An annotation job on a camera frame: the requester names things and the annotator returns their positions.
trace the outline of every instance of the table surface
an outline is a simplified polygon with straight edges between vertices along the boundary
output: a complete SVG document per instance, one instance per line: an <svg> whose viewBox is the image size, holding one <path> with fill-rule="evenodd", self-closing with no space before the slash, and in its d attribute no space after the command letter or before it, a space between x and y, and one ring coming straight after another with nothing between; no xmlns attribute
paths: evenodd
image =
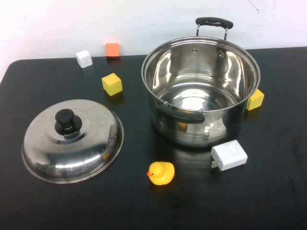
<svg viewBox="0 0 307 230"><path fill-rule="evenodd" d="M210 149L167 142L149 118L141 80L145 56L81 69L75 58L20 60L0 84L1 229L204 229L307 227L307 48L250 50L261 70L260 109L246 113L236 137L245 165L212 169ZM101 78L116 73L123 93L106 95ZM42 110L70 99L106 105L125 129L123 148L102 173L76 184L50 184L24 167L21 145ZM154 186L153 161L176 176Z"/></svg>

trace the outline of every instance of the pot rim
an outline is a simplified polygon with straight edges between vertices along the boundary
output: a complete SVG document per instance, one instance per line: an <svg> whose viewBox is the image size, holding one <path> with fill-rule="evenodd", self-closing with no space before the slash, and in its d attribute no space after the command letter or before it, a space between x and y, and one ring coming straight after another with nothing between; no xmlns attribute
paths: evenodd
<svg viewBox="0 0 307 230"><path fill-rule="evenodd" d="M153 95L156 99L158 99L161 103L165 103L164 100L162 100L161 98L159 98L158 96L156 96L151 89L148 86L148 83L146 81L145 78L145 73L147 71L147 69L145 69L146 66L148 66L148 63L151 62L151 58L153 56L156 56L157 54L161 53L161 52L165 52L166 50L170 49L171 47L174 46L179 46L182 44L186 44L186 43L193 43L193 42L197 42L197 41L201 41L201 43L211 43L211 44L218 44L220 46L224 46L225 48L227 48L230 51L233 51L235 54L237 54L238 56L240 56L241 58L243 58L252 68L254 76L256 76L256 80L254 81L254 85L253 85L253 89L250 91L250 93L240 102L226 107L226 108L222 108L222 109L216 109L216 110L207 110L207 111L202 111L203 113L208 113L208 112L218 112L218 111L223 111L223 110L227 110L230 108L233 108L241 103L244 103L249 97L251 97L254 92L257 90L259 83L260 83L260 69L259 66L257 64L257 62L255 61L255 59L252 57L252 55L247 52L246 50L242 49L241 47L228 42L226 40L222 40L222 39L218 39L218 38L213 38L213 37L206 37L206 36L189 36L189 37L182 37L182 38L177 38L168 42L165 42L163 44L161 44L160 46L156 47L153 51L151 51L145 58L145 60L143 61L142 64L142 68L141 68L141 75L142 75L142 81L146 87L146 89L150 92L151 95ZM185 110L188 112L196 112L197 110L190 110L190 109L184 109L181 107L177 107L169 102L167 102L167 105L170 106L171 108L175 108L175 109L179 109L179 110Z"/></svg>

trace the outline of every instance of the stainless steel pot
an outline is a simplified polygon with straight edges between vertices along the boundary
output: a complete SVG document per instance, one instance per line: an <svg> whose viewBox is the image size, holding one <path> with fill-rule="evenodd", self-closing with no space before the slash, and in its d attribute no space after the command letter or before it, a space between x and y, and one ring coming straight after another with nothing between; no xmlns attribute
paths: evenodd
<svg viewBox="0 0 307 230"><path fill-rule="evenodd" d="M142 65L156 129L176 143L205 147L235 134L260 70L244 49L226 41L233 23L196 19L195 37L164 43ZM225 29L224 40L198 36L201 25Z"/></svg>

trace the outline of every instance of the lid knob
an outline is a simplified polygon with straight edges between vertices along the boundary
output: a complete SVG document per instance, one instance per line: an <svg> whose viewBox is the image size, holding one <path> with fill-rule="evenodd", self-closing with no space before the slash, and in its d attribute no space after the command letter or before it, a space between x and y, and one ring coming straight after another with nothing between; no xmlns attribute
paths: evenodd
<svg viewBox="0 0 307 230"><path fill-rule="evenodd" d="M55 130L60 135L67 135L81 129L82 120L71 109L61 109L56 113Z"/></svg>

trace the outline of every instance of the white wall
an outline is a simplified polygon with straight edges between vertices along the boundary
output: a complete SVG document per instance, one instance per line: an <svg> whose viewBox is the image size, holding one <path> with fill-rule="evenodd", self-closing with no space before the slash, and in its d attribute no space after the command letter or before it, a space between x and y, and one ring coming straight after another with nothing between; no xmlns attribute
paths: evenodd
<svg viewBox="0 0 307 230"><path fill-rule="evenodd" d="M104 56L106 42L120 43L121 55L147 54L195 35L201 16L232 21L228 40L245 49L306 46L306 7L306 0L2 0L0 80L16 60L73 57L85 49Z"/></svg>

